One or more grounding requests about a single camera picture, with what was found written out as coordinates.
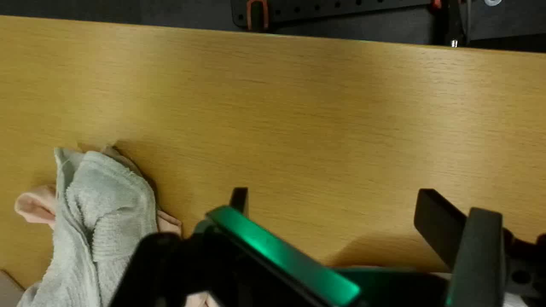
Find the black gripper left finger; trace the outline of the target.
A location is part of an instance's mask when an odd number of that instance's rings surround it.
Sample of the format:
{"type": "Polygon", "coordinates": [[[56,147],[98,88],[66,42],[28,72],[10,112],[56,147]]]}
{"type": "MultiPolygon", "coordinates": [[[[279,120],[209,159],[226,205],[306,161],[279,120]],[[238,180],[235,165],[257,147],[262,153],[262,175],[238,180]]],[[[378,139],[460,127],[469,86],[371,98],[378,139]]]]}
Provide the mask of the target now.
{"type": "Polygon", "coordinates": [[[235,188],[231,202],[206,214],[221,234],[245,250],[259,265],[300,291],[312,304],[351,307],[359,287],[334,270],[322,267],[267,229],[245,217],[247,190],[235,188]]]}

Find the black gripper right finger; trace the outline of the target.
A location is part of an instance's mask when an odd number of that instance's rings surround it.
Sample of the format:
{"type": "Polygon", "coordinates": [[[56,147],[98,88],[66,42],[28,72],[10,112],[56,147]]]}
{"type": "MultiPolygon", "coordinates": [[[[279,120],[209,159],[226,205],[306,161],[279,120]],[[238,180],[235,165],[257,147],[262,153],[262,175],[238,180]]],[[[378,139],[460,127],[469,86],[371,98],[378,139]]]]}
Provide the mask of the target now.
{"type": "Polygon", "coordinates": [[[434,190],[419,190],[414,228],[450,269],[443,307],[501,307],[503,221],[496,212],[458,212],[434,190]]]}

